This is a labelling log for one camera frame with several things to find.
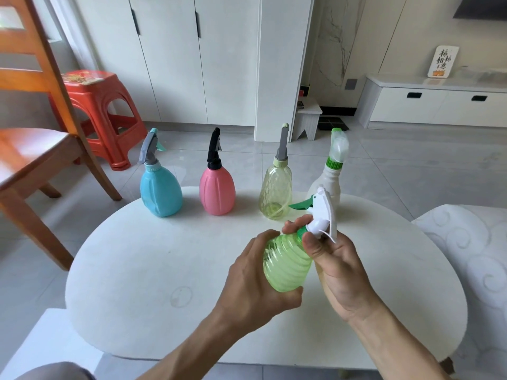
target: blue spray bottle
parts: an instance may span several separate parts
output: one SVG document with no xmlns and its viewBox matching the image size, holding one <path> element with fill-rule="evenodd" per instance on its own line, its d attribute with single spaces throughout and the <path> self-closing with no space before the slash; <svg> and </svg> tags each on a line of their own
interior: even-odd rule
<svg viewBox="0 0 507 380">
<path fill-rule="evenodd" d="M 143 204 L 155 216 L 166 217 L 180 210 L 183 195 L 176 177 L 161 166 L 155 157 L 156 150 L 165 150 L 158 142 L 157 132 L 153 128 L 144 139 L 137 163 L 144 164 L 146 168 L 140 187 Z"/>
</svg>

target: white oval table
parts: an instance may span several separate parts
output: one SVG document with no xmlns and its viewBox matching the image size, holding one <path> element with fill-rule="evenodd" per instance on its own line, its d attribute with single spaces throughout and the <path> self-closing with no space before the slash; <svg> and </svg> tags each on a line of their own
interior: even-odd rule
<svg viewBox="0 0 507 380">
<path fill-rule="evenodd" d="M 140 199 L 106 219 L 79 250 L 65 300 L 75 330 L 116 356 L 161 359 L 212 310 L 229 266 L 248 241 L 283 221 L 257 209 L 259 191 L 238 191 L 234 210 L 208 215 L 197 187 L 167 218 Z M 294 202 L 305 193 L 295 192 Z M 291 210 L 288 219 L 303 211 Z M 338 229 L 356 244 L 377 293 L 438 360 L 458 347 L 467 307 L 450 263 L 415 225 L 381 205 L 342 195 Z M 354 332 L 334 313 L 315 269 L 300 308 L 238 341 L 226 363 L 373 369 Z"/>
</svg>

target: wooden chair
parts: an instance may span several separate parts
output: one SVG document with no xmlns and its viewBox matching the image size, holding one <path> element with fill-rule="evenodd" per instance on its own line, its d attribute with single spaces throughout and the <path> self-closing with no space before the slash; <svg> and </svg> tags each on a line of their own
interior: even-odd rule
<svg viewBox="0 0 507 380">
<path fill-rule="evenodd" d="M 49 129 L 0 130 L 0 209 L 64 270 L 73 257 L 24 199 L 40 189 L 60 197 L 48 180 L 78 157 L 113 200 L 122 197 L 98 164 L 73 108 L 32 0 L 0 0 L 16 9 L 25 29 L 0 29 L 0 53 L 35 55 L 42 71 L 0 68 L 0 89 L 51 94 L 68 133 Z"/>
</svg>

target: gray spray head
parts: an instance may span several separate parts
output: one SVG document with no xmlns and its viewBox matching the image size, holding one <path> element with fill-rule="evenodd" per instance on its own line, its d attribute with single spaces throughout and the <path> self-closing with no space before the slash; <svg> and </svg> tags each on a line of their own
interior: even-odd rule
<svg viewBox="0 0 507 380">
<path fill-rule="evenodd" d="M 283 124 L 282 134 L 280 135 L 280 146 L 276 152 L 275 159 L 278 161 L 285 161 L 287 157 L 287 137 L 288 137 L 288 123 Z"/>
<path fill-rule="evenodd" d="M 154 165 L 157 163 L 157 158 L 155 157 L 155 151 L 157 150 L 158 138 L 155 132 L 149 132 L 146 138 L 143 141 L 143 146 L 141 146 L 141 153 L 139 155 L 138 164 L 148 164 Z"/>
</svg>

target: black baseboard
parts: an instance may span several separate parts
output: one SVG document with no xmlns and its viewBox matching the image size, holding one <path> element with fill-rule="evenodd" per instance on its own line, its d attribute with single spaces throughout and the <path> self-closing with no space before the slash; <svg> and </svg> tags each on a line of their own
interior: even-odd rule
<svg viewBox="0 0 507 380">
<path fill-rule="evenodd" d="M 326 116 L 353 116 L 357 108 L 343 108 L 339 106 L 322 106 L 322 114 Z"/>
</svg>

